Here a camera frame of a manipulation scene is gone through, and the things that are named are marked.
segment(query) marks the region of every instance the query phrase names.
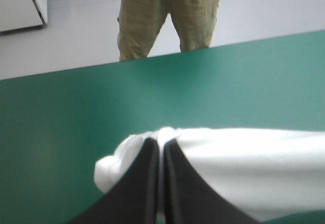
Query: gray floor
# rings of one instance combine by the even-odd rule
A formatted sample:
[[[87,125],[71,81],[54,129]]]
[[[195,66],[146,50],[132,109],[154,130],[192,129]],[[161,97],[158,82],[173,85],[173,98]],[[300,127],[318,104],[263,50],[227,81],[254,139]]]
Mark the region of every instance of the gray floor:
[[[48,0],[46,27],[0,36],[0,79],[118,61],[119,7],[120,0]],[[320,29],[325,0],[221,0],[212,46]],[[150,55],[175,52],[168,18]]]

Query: person's leg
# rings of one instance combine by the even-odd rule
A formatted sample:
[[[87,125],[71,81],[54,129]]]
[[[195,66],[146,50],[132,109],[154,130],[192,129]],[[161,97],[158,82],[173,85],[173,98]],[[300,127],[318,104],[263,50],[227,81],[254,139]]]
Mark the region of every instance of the person's leg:
[[[121,0],[120,61],[145,58],[168,14],[167,0]]]
[[[171,0],[171,5],[181,51],[208,48],[216,25],[219,0]]]

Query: beige trousers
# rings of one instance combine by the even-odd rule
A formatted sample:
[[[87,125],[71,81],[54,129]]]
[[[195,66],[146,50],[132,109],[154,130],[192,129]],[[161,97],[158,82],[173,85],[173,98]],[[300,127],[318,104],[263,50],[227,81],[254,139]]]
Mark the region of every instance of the beige trousers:
[[[120,61],[147,57],[169,13],[181,51],[209,47],[218,5],[219,0],[121,0]]]

